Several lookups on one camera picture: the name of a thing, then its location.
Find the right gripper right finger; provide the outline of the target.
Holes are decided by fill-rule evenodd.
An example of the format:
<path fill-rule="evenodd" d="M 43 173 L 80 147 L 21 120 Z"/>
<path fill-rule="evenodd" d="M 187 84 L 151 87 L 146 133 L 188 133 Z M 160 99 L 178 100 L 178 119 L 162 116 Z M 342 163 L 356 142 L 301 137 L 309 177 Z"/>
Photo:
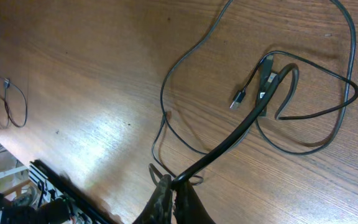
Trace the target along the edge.
<path fill-rule="evenodd" d="M 178 224 L 215 224 L 189 182 L 177 188 L 174 216 Z"/>

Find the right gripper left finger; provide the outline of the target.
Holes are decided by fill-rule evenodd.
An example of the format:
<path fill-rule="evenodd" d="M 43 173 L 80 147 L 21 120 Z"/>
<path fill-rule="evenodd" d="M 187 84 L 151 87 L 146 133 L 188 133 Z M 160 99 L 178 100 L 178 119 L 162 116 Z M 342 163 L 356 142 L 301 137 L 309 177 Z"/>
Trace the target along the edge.
<path fill-rule="evenodd" d="M 133 224 L 171 224 L 173 205 L 171 185 L 171 176 L 164 175 Z"/>

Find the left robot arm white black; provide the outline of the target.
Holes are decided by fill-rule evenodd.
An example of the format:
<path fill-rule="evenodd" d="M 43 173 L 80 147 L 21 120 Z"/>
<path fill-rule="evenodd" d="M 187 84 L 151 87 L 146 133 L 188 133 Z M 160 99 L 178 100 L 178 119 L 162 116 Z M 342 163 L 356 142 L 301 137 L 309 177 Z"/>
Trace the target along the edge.
<path fill-rule="evenodd" d="M 62 199 L 35 209 L 28 205 L 13 206 L 12 202 L 0 193 L 0 224 L 64 223 L 69 219 L 68 206 Z"/>

